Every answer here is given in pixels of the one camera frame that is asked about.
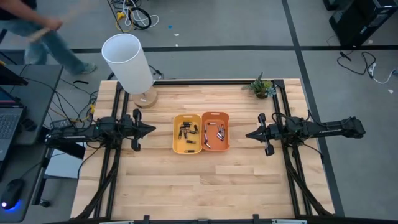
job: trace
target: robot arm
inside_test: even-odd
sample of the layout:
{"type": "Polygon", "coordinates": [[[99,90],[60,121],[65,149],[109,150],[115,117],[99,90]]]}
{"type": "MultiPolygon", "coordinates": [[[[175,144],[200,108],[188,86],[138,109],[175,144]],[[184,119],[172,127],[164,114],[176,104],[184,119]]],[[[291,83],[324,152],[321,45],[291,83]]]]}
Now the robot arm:
{"type": "Polygon", "coordinates": [[[61,147],[62,145],[75,142],[100,142],[111,148],[117,147],[124,138],[133,136],[131,148],[140,151],[141,145],[138,139],[155,130],[156,127],[141,122],[141,112],[133,111],[133,119],[130,115],[124,115],[120,121],[112,117],[98,119],[95,124],[87,128],[63,128],[53,129],[46,139],[48,147],[61,147]]]}
{"type": "Polygon", "coordinates": [[[247,134],[246,137],[265,142],[266,155],[271,156],[274,153],[274,147],[269,143],[271,139],[281,140],[286,138],[289,144],[301,145],[308,138],[344,136],[360,139],[365,134],[361,121],[355,117],[326,123],[306,121],[298,117],[285,118],[285,125],[281,128],[278,124],[266,126],[266,116],[261,113],[258,117],[261,126],[256,131],[247,134]]]}

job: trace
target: yellow bin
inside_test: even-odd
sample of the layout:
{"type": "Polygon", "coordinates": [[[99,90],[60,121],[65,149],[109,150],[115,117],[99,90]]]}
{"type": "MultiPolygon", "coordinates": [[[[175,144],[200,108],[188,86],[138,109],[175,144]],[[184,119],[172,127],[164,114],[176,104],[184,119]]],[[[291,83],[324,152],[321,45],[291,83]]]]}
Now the yellow bin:
{"type": "Polygon", "coordinates": [[[174,118],[173,130],[173,150],[179,154],[196,154],[201,151],[201,117],[196,114],[181,114],[174,118]],[[198,127],[198,134],[191,134],[187,132],[187,139],[184,138],[184,133],[181,139],[178,139],[180,134],[180,127],[183,122],[192,122],[190,129],[195,131],[194,125],[198,127]],[[195,144],[187,143],[187,140],[195,141],[195,144]]]}

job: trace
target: laptop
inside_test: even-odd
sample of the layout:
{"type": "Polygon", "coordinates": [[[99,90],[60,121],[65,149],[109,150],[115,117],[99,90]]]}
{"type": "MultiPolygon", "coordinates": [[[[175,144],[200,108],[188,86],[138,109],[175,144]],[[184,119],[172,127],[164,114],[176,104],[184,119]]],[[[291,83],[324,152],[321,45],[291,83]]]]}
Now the laptop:
{"type": "Polygon", "coordinates": [[[0,87],[0,162],[6,159],[25,107],[0,87]]]}

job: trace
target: orange bin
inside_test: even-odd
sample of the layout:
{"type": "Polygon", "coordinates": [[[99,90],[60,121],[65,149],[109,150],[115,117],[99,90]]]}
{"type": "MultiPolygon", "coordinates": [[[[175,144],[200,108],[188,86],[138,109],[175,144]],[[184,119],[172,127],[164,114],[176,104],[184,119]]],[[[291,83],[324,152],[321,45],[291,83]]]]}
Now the orange bin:
{"type": "Polygon", "coordinates": [[[227,151],[229,149],[229,129],[228,121],[229,115],[224,112],[206,112],[201,117],[201,146],[206,151],[227,151]],[[205,125],[207,124],[207,139],[209,148],[205,145],[205,125]],[[223,125],[225,128],[224,141],[217,138],[218,127],[223,125]]]}
{"type": "Polygon", "coordinates": [[[201,118],[196,114],[182,114],[174,118],[173,129],[173,150],[179,154],[196,154],[201,151],[201,118]],[[198,127],[198,134],[187,133],[188,139],[184,138],[182,133],[181,139],[178,139],[180,127],[183,122],[192,122],[190,130],[194,131],[194,125],[198,127]],[[195,144],[187,143],[187,140],[195,141],[195,144]]]}

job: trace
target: gray floor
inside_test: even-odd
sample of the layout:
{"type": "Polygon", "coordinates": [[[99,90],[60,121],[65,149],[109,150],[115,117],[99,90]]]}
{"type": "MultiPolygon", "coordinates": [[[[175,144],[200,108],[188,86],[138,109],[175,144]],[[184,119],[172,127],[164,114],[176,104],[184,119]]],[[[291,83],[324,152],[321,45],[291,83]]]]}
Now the gray floor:
{"type": "MultiPolygon", "coordinates": [[[[106,1],[38,0],[39,12],[52,16],[65,14],[79,2],[87,1],[90,10],[60,30],[73,49],[101,48],[103,42],[118,31],[106,1]]],[[[298,41],[301,46],[338,45],[322,0],[287,0],[298,41]]],[[[143,47],[271,45],[292,46],[289,27],[280,0],[150,0],[142,1],[150,14],[160,22],[149,30],[133,30],[143,47]]],[[[366,45],[397,45],[398,14],[394,14],[366,45]]],[[[0,49],[23,49],[26,41],[8,34],[0,49]]],[[[376,78],[384,81],[398,67],[398,50],[372,51],[377,57],[376,78]]],[[[88,92],[98,89],[101,80],[111,70],[101,54],[77,54],[79,58],[98,65],[95,73],[73,76],[64,72],[68,82],[84,80],[88,92]]],[[[398,109],[398,78],[379,85],[367,75],[353,74],[336,63],[337,51],[304,51],[303,57],[312,84],[315,101],[322,121],[357,116],[367,134],[363,139],[334,137],[326,139],[336,181],[347,217],[398,220],[398,170],[395,150],[396,111],[398,109]]],[[[264,72],[265,78],[301,78],[294,51],[203,51],[148,52],[148,62],[165,73],[166,78],[254,78],[264,72]]],[[[353,62],[343,63],[363,70],[360,52],[351,56],[353,62]]],[[[58,90],[77,110],[88,101],[86,93],[60,82],[58,90]]],[[[65,106],[71,117],[76,114],[65,106]]],[[[61,119],[50,112],[53,119],[61,119]]],[[[24,223],[44,223],[66,220],[75,193],[76,181],[70,179],[48,182],[45,197],[52,208],[31,207],[24,223]]]]}

